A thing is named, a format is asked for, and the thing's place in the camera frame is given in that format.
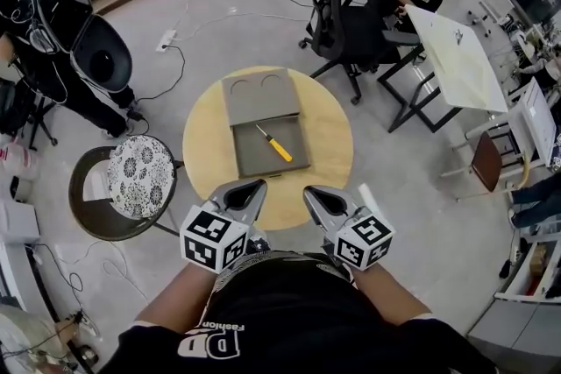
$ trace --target metal frame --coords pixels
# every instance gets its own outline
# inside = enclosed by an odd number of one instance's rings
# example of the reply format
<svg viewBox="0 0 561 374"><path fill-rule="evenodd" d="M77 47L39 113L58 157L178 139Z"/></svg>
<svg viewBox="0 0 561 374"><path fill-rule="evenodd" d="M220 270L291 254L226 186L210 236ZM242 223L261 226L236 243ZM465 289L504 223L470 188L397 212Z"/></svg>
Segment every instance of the metal frame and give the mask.
<svg viewBox="0 0 561 374"><path fill-rule="evenodd" d="M462 108L452 108L448 113L446 113L438 122L433 123L427 115L423 112L423 108L427 106L430 102L432 102L435 98L438 97L440 94L440 87L436 88L432 91L429 95L423 98L419 103L417 103L417 99L421 94L421 90L425 83L429 82L435 77L434 72L432 72L428 77L422 80L419 84L417 84L415 88L415 93L413 94L413 98L410 101L406 100L397 90L388 82L388 80L397 74L401 69L403 69L409 62L414 60L417 56L419 56L424 51L423 44L415 47L411 52L409 52L404 58L401 59L400 62L395 64L392 68L390 68L387 72L385 72L379 79L378 83L381 84L386 90L401 104L401 110L395 117L394 121L390 125L387 132L392 133L397 130L400 126L406 123L412 116L418 116L427 128L432 133L437 132L443 126L445 126L450 120L455 117Z"/></svg>

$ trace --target concrete floor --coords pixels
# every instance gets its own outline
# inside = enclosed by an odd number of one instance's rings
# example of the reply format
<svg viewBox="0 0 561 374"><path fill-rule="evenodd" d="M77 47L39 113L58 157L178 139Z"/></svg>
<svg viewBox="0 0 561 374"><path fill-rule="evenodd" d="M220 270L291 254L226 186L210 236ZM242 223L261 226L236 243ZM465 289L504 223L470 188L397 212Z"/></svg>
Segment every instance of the concrete floor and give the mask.
<svg viewBox="0 0 561 374"><path fill-rule="evenodd" d="M468 10L478 11L478 0L445 0L440 12L465 22ZM293 20L256 15L229 17L247 12ZM174 49L165 53L154 51L165 30L175 28L178 37L185 39L203 24L224 18L204 26L192 39L174 42L187 59L184 79L169 94L142 103L150 121L150 134L164 141L179 159L188 113L214 81L242 67L292 67L310 74L324 63L311 49L301 50L297 45L305 35L309 14L308 8L288 0L135 0L106 18L131 50L131 86L138 97L159 93L171 86L180 73L181 58ZM499 29L493 30L490 39L481 37L489 54L508 44ZM500 68L496 59L492 62L498 77L506 79L507 68ZM430 72L426 64L421 69L424 74ZM465 332L500 284L498 271L509 254L512 232L503 197L456 203L455 194L477 192L483 187L468 176L442 182L438 174L461 164L459 156L450 149L451 143L461 142L462 130L482 123L488 115L464 110L436 134L413 118L388 134L386 129L399 108L376 82L377 76L360 77L364 98L357 107L350 103L352 90L343 68L336 67L319 79L341 102L352 127L355 156L348 189L356 194L356 187L367 183L397 230L383 265L425 301L436 316ZM411 67L406 67L394 80L399 89L408 93L418 82L416 76ZM438 97L428 114L437 119L446 110L442 97ZM63 108L53 113L51 129L60 143L52 147L45 140L40 142L42 170L34 187L33 203L44 241L59 257L73 261L82 258L95 240L80 229L70 212L70 174L85 151L107 143L95 126ZM143 129L144 125L139 124L138 130ZM186 174L181 172L169 209L174 220L181 223L190 205L200 200ZM295 251L318 251L322 239L311 223L270 232L268 237L275 249ZM178 241L157 229L149 229L117 246L126 258L127 278L149 300L184 266ZM121 256L108 243L92 247L88 257L75 265L61 264L66 273L75 271L82 277L84 288L77 293L78 298L101 333L100 338L86 336L83 340L89 340L96 348L102 363L116 348L118 334L146 304L138 290L121 279L114 266L103 265L105 259L124 270ZM60 314L75 311L77 304L70 288L47 255L44 260L41 270Z"/></svg>

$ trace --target jeans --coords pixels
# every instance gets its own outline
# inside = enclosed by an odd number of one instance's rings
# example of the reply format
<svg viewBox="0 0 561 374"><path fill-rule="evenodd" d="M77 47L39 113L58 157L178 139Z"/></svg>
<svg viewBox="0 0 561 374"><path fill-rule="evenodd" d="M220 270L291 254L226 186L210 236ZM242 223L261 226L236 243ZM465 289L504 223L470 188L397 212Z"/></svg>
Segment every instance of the jeans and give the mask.
<svg viewBox="0 0 561 374"><path fill-rule="evenodd" d="M543 220L561 214L561 173L532 187L522 188L512 193L514 204L539 201L533 208L515 214L512 223L516 228L527 228Z"/></svg>

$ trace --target chair seat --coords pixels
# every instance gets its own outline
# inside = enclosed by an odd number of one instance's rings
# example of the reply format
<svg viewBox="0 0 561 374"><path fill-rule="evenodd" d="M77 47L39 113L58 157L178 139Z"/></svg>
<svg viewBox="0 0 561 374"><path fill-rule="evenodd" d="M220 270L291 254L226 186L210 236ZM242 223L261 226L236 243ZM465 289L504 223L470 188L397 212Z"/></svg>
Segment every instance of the chair seat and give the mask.
<svg viewBox="0 0 561 374"><path fill-rule="evenodd" d="M380 57L389 44L382 31L386 24L381 17L362 6L341 7L344 30L343 60L360 63Z"/></svg>

